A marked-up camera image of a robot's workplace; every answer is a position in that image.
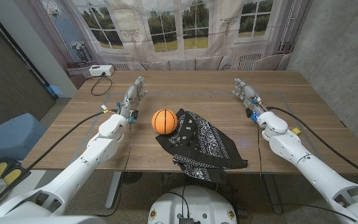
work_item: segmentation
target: white device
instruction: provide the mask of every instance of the white device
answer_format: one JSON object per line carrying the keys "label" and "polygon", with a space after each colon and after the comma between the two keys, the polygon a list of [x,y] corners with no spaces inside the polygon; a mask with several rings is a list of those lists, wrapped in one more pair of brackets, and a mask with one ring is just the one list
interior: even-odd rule
{"label": "white device", "polygon": [[153,203],[149,212],[148,224],[198,222],[202,224],[237,224],[233,206],[222,195],[211,189],[188,185],[177,187],[170,192],[181,196],[183,194],[188,205],[180,196],[165,193]]}
{"label": "white device", "polygon": [[114,72],[114,67],[112,65],[92,65],[89,69],[89,72],[92,76],[101,76],[103,72],[105,76],[111,76]]}

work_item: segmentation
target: grass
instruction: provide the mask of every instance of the grass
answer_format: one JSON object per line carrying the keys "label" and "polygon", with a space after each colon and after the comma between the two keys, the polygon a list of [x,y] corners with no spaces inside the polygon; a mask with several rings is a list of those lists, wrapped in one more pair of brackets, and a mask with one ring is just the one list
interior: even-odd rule
{"label": "grass", "polygon": [[[197,41],[197,49],[208,48],[208,37],[197,38],[197,40],[195,38],[191,38],[191,39],[185,39],[184,41],[185,41],[185,50],[195,49],[196,41]],[[167,42],[167,50],[165,50],[165,43],[157,43],[154,44],[154,50],[156,53],[178,50],[178,42],[177,41]]]}
{"label": "grass", "polygon": [[[109,44],[105,44],[105,43],[102,43],[102,42],[100,42],[100,41],[99,41],[99,44],[100,44],[100,46],[102,46],[103,48],[107,48],[107,49],[110,48],[110,45],[109,45]],[[122,46],[122,45],[112,45],[112,48],[113,48],[113,49],[124,49],[124,46]]]}
{"label": "grass", "polygon": [[[243,38],[243,37],[251,37],[252,32],[241,32],[239,33],[239,38]],[[265,35],[265,30],[263,31],[254,31],[254,37],[258,37],[261,35]]]}

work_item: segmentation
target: power strip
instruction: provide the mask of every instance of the power strip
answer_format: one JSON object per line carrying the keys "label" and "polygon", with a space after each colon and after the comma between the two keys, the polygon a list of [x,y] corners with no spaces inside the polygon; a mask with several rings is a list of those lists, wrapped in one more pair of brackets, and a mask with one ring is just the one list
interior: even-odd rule
{"label": "power strip", "polygon": [[106,73],[106,76],[111,76],[114,72],[112,65],[92,65],[89,69],[89,72],[92,76],[101,76],[102,73]]}

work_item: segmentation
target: radiator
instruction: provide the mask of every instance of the radiator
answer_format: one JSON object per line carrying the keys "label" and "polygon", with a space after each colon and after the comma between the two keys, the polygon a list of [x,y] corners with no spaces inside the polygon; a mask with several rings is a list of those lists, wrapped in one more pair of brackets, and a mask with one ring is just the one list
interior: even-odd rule
{"label": "radiator", "polygon": [[109,63],[109,65],[112,65],[112,67],[117,71],[128,71],[128,65],[127,64],[112,64]]}
{"label": "radiator", "polygon": [[239,70],[252,70],[254,61],[260,59],[260,54],[240,56]]}

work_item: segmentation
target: gray wall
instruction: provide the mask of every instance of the gray wall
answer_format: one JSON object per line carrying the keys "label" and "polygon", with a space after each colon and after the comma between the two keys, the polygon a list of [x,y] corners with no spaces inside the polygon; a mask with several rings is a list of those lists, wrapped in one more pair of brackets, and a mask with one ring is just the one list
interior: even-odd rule
{"label": "gray wall", "polygon": [[54,92],[59,97],[73,97],[77,92],[76,87],[14,1],[0,0],[0,22],[49,82]]}
{"label": "gray wall", "polygon": [[358,1],[314,0],[291,56],[358,138]]}

